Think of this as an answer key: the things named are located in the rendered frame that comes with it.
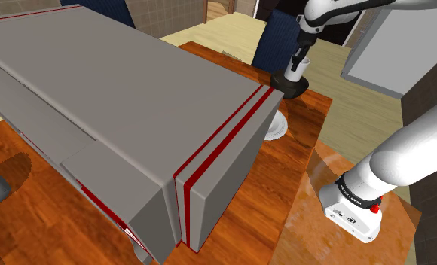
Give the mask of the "white plate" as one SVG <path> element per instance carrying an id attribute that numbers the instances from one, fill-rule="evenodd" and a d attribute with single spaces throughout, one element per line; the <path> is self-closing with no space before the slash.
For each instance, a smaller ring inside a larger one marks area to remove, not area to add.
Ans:
<path id="1" fill-rule="evenodd" d="M 277 111 L 264 137 L 265 141 L 273 141 L 283 137 L 288 129 L 288 123 L 281 111 Z"/>

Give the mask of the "white cup on black base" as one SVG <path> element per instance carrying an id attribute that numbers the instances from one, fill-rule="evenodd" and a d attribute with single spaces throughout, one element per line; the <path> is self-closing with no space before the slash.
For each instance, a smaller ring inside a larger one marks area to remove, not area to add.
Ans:
<path id="1" fill-rule="evenodd" d="M 309 66 L 308 57 L 302 59 L 295 72 L 291 70 L 292 60 L 290 60 L 285 70 L 275 71 L 270 77 L 270 85 L 284 93 L 284 99 L 294 99 L 303 94 L 309 87 L 309 81 L 303 76 L 304 71 Z"/>

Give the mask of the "grey cabinet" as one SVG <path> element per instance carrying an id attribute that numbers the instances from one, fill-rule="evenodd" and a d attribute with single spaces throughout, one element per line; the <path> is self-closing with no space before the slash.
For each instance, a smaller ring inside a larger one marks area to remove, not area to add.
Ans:
<path id="1" fill-rule="evenodd" d="M 382 10 L 350 51 L 347 81 L 401 99 L 437 64 L 437 9 Z"/>

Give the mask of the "large grey red-striped box appliance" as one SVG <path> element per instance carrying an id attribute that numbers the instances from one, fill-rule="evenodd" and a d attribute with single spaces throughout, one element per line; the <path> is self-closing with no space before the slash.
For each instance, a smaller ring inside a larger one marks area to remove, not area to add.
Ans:
<path id="1" fill-rule="evenodd" d="M 140 260 L 201 249 L 282 98 L 81 5 L 0 17 L 0 116 Z"/>

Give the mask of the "blue chair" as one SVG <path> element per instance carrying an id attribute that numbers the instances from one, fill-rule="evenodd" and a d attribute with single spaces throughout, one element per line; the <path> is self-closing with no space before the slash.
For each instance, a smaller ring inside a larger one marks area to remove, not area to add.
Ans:
<path id="1" fill-rule="evenodd" d="M 259 39 L 252 66 L 269 73 L 285 69 L 298 48 L 299 32 L 296 17 L 273 10 Z"/>
<path id="2" fill-rule="evenodd" d="M 106 17 L 136 28 L 125 0 L 60 0 L 62 6 L 82 5 Z"/>

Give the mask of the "wooden door frame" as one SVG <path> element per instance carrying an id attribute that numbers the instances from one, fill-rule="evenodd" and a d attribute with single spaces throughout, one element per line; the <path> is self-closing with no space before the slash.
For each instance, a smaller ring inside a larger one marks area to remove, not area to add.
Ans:
<path id="1" fill-rule="evenodd" d="M 203 22 L 234 12 L 236 0 L 203 0 Z"/>

